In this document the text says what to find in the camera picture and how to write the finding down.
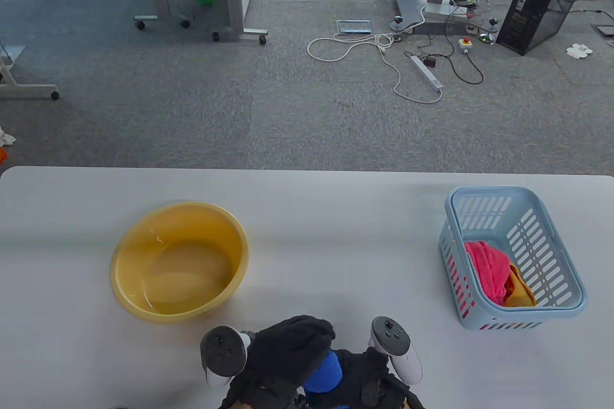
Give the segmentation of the person's left hand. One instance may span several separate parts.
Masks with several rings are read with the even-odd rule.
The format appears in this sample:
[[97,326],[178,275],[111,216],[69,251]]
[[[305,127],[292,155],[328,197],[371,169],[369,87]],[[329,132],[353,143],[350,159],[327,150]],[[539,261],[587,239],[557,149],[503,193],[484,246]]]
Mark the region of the person's left hand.
[[331,350],[329,321],[301,315],[258,331],[244,369],[230,382],[224,409],[294,408],[298,390]]

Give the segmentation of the person's right hand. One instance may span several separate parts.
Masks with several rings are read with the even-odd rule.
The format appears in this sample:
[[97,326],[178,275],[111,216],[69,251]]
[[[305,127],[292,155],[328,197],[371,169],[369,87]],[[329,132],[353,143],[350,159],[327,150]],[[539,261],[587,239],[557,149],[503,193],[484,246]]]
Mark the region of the person's right hand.
[[373,348],[362,353],[329,350],[302,384],[312,409],[422,409],[409,387],[393,376],[389,358]]

